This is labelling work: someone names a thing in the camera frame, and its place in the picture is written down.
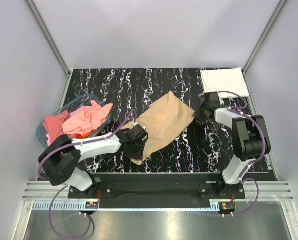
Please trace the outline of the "tan t shirt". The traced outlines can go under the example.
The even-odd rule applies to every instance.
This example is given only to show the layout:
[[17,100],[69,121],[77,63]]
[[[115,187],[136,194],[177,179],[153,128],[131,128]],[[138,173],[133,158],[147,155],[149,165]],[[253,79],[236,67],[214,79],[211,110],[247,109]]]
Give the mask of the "tan t shirt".
[[153,153],[172,143],[194,120],[195,111],[183,103],[172,91],[152,103],[136,122],[148,133],[144,150],[137,146],[124,149],[124,156],[137,165]]

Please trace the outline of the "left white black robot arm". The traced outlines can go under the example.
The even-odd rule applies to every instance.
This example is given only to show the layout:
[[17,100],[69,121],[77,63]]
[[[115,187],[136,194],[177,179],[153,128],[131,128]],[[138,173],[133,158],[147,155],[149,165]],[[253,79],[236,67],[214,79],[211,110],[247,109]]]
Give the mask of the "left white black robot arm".
[[84,197],[92,198],[97,193],[100,181],[79,169],[79,163],[91,157],[117,152],[123,152],[125,156],[139,160],[144,155],[148,139],[147,128],[140,124],[135,124],[131,129],[119,129],[87,139],[71,139],[65,134],[58,137],[40,155],[38,171],[44,171],[52,186],[66,184]]

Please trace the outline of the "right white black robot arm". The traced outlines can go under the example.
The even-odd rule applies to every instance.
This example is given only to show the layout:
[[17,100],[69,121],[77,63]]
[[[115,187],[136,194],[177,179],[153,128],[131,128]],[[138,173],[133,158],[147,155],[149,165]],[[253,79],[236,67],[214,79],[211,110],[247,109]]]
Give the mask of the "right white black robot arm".
[[237,109],[223,106],[218,92],[208,92],[204,94],[204,102],[195,113],[196,119],[202,123],[215,122],[232,130],[234,155],[211,191],[224,199],[238,192],[249,169],[271,152],[264,117],[247,115]]

